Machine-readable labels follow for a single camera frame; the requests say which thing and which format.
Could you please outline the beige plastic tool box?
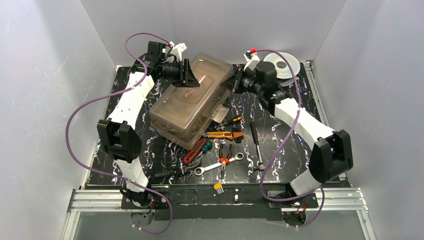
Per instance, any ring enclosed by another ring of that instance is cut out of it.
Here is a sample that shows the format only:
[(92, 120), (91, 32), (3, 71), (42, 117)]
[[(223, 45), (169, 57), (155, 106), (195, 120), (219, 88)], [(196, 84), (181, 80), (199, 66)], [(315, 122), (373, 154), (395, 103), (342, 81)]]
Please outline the beige plastic tool box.
[(230, 91), (220, 84), (230, 77), (233, 65), (205, 53), (190, 61), (199, 87), (169, 86), (150, 108), (151, 126), (164, 138), (191, 150), (212, 121), (228, 112), (223, 104)]

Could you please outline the orange handled pliers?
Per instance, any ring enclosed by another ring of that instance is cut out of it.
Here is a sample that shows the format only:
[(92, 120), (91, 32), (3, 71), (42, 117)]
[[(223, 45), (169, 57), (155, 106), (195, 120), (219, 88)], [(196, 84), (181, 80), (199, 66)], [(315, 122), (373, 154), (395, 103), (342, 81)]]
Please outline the orange handled pliers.
[(220, 180), (223, 180), (225, 177), (225, 170), (226, 170), (226, 166), (230, 163), (230, 158), (232, 157), (233, 154), (233, 145), (230, 144), (228, 146), (228, 153), (226, 156), (223, 155), (223, 149), (224, 149), (225, 144), (221, 143), (218, 149), (218, 156), (219, 156), (219, 163), (220, 165)]

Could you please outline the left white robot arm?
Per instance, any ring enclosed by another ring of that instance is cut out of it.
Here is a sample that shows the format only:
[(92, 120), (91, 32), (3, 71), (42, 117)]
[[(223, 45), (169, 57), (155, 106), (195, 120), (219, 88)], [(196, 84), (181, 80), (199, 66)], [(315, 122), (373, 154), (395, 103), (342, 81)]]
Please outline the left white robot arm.
[(170, 43), (170, 49), (161, 42), (150, 41), (147, 52), (130, 68), (127, 87), (115, 109), (97, 124), (103, 150), (114, 160), (126, 179), (124, 194), (144, 199), (149, 179), (140, 163), (142, 140), (135, 131), (139, 112), (158, 80), (170, 80), (177, 88), (197, 88), (190, 61), (182, 57), (185, 43)]

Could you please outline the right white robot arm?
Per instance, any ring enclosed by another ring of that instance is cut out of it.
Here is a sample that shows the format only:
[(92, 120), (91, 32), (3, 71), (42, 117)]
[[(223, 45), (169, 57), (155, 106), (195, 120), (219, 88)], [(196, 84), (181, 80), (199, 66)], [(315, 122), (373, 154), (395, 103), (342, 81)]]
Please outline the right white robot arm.
[(329, 180), (354, 166), (351, 137), (345, 130), (336, 131), (317, 120), (300, 105), (277, 81), (271, 62), (259, 61), (253, 70), (234, 64), (221, 86), (235, 94), (249, 92), (259, 98), (263, 109), (290, 126), (288, 136), (295, 132), (312, 153), (308, 169), (285, 186), (279, 202), (293, 201), (313, 192)]

